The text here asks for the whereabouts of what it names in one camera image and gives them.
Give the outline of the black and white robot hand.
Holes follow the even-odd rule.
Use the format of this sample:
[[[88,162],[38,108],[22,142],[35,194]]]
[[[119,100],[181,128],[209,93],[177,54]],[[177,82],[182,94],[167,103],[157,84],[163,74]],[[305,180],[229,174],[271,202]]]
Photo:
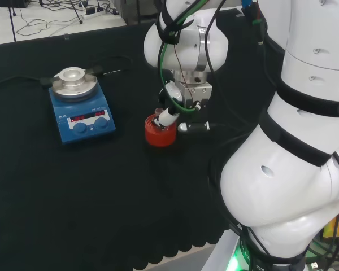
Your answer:
[[[174,125],[182,134],[208,132],[214,127],[207,121],[211,93],[212,85],[208,82],[186,84],[168,80],[158,95],[160,108],[150,122],[160,131]]]

